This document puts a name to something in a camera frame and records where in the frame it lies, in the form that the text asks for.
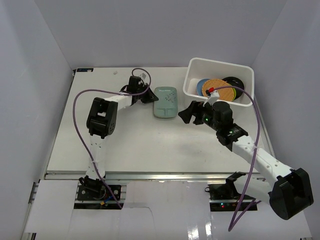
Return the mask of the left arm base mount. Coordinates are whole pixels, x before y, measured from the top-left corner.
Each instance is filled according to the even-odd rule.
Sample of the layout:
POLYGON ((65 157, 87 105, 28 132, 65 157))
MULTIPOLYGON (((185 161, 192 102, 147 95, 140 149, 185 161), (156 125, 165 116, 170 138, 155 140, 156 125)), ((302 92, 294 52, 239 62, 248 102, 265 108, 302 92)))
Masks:
POLYGON ((108 189, 99 179, 80 177, 74 208, 80 210, 120 210, 123 207, 122 186, 109 185, 108 189))

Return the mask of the green round plate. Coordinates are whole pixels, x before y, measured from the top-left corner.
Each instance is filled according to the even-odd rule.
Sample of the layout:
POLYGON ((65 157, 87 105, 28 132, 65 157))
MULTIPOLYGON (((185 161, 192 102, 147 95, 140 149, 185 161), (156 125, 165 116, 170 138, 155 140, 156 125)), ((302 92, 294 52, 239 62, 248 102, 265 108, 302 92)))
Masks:
POLYGON ((234 98, 233 98, 233 101, 234 101, 234 100, 236 100, 236 99, 239 97, 239 96, 237 95, 238 90, 237 90, 235 87, 233 87, 232 90, 233 90, 233 92, 234 92, 234 98))

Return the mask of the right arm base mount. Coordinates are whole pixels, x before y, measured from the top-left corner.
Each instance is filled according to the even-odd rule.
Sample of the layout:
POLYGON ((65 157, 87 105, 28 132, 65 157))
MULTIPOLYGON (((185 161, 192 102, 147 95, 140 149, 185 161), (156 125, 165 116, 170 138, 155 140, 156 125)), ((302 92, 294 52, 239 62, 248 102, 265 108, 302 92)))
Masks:
POLYGON ((211 212, 234 212, 240 193, 232 193, 226 184, 209 184, 204 191, 209 194, 211 212))

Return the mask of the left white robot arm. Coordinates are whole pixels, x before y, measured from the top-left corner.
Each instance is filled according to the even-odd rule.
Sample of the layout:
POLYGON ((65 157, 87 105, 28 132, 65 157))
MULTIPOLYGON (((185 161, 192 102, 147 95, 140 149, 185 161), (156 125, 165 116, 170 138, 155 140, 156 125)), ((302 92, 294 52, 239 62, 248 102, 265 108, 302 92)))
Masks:
POLYGON ((144 82, 146 74, 131 76, 128 84, 121 88, 119 95, 107 98, 94 98, 86 127, 90 135, 90 163, 85 177, 100 180, 106 174, 107 141, 116 128, 118 111, 134 105, 137 101, 143 104, 153 103, 159 98, 144 82))

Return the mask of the blue round plate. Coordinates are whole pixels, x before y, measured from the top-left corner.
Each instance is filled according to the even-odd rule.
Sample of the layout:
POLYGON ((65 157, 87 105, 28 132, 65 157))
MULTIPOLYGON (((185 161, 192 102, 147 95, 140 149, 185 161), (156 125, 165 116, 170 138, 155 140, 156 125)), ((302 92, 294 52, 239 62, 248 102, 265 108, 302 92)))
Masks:
POLYGON ((196 93, 198 96, 204 96, 203 93, 202 93, 202 88, 203 88, 203 85, 206 81, 208 81, 209 78, 204 78, 204 79, 201 79, 197 85, 196 85, 196 93))

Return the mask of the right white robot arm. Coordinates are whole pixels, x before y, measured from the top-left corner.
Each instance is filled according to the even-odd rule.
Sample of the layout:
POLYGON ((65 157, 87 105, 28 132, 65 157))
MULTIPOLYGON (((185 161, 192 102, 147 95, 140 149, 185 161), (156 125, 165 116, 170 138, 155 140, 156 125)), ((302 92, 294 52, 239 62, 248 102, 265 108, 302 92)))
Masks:
POLYGON ((266 202, 283 220, 288 220, 314 203, 309 174, 281 163, 262 148, 257 148, 249 134, 234 123, 230 105, 192 101, 178 113, 185 124, 205 124, 216 131, 218 141, 231 152, 253 163, 265 181, 250 180, 246 195, 266 202))

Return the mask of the orange woven round plate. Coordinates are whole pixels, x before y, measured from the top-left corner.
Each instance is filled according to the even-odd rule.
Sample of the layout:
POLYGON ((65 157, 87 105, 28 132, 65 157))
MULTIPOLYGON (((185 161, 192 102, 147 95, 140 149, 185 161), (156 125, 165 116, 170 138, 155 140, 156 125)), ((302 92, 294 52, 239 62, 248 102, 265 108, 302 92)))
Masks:
MULTIPOLYGON (((209 79, 206 81, 202 87, 202 93, 205 97, 208 97, 206 94, 206 90, 209 88, 218 88, 218 87, 225 87, 225 86, 231 86, 227 82, 223 81, 222 79, 209 79)), ((235 96, 233 88, 222 88, 217 90, 219 93, 219 99, 222 101, 232 102, 233 98, 235 96)))

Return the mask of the teal rectangular ceramic plate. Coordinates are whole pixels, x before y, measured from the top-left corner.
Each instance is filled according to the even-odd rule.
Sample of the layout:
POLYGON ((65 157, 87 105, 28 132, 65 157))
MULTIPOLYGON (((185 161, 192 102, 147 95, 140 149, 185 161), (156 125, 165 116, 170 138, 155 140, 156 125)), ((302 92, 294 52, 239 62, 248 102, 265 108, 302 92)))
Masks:
POLYGON ((161 86, 154 90, 158 98, 153 105, 153 115, 159 119, 172 119, 178 114, 178 93, 175 87, 161 86))

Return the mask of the black round plate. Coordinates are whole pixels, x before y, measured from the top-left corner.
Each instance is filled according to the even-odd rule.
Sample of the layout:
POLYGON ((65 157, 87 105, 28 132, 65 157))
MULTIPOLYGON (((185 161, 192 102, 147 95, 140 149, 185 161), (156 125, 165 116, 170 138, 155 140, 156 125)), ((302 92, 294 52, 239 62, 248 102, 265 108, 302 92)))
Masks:
POLYGON ((233 89, 235 91, 235 97, 234 97, 235 100, 242 96, 243 92, 239 90, 239 89, 242 89, 242 90, 245 89, 245 85, 242 82, 242 80, 234 76, 228 76, 223 78, 222 80, 230 84, 231 86, 237 87, 233 89))

